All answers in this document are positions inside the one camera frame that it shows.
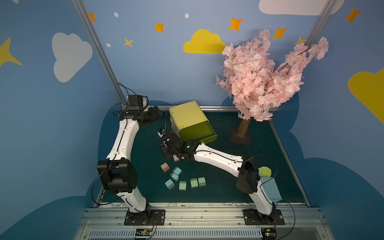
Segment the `green drawer cabinet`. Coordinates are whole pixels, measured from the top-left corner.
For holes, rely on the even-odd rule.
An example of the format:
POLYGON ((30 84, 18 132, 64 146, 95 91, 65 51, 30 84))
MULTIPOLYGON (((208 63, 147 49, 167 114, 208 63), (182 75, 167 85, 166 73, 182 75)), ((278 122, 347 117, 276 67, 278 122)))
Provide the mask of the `green drawer cabinet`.
POLYGON ((196 101, 171 107, 169 113, 172 130, 184 141, 208 144, 216 140, 216 132, 196 101))

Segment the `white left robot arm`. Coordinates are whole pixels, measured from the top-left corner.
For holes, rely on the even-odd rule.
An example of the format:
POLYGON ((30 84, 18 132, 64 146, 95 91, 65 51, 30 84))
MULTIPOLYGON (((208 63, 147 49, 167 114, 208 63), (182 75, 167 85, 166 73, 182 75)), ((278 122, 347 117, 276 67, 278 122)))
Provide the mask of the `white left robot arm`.
POLYGON ((122 112, 114 145, 106 159, 97 165, 98 179, 104 190, 123 200, 131 213, 141 213, 147 208, 147 200, 138 189, 138 173, 131 162, 133 143, 140 126, 161 116, 162 112, 157 106, 122 112))

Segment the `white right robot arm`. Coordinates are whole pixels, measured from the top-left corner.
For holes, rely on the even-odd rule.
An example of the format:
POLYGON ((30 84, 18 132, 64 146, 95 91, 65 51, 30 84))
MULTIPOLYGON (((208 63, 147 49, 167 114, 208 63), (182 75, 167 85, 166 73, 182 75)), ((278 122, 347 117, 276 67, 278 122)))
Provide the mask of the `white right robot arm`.
POLYGON ((248 194, 260 215, 272 217, 276 210, 267 196, 261 182, 259 170, 253 167, 251 159, 230 155, 199 141, 184 141, 176 133, 161 128, 158 135, 162 140, 161 150, 165 158, 176 156, 181 161, 195 161, 222 169, 237 178, 237 188, 248 194))

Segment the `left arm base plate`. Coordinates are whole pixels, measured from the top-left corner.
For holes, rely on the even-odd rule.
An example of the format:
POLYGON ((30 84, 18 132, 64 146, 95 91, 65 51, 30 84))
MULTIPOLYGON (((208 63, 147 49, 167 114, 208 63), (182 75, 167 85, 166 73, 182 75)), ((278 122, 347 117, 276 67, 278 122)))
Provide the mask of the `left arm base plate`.
POLYGON ((153 225, 163 226, 165 223, 166 211, 165 210, 150 210, 140 212, 140 213, 131 213, 127 211, 124 225, 125 226, 146 226, 153 225))

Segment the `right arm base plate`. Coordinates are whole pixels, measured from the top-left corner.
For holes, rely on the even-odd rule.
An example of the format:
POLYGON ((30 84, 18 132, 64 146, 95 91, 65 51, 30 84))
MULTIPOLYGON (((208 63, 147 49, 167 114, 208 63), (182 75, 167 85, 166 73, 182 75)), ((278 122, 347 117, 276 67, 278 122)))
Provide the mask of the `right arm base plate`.
POLYGON ((285 225, 285 220, 280 210, 273 210, 271 215, 264 215, 256 209, 245 209, 243 210, 243 217, 247 226, 285 225))

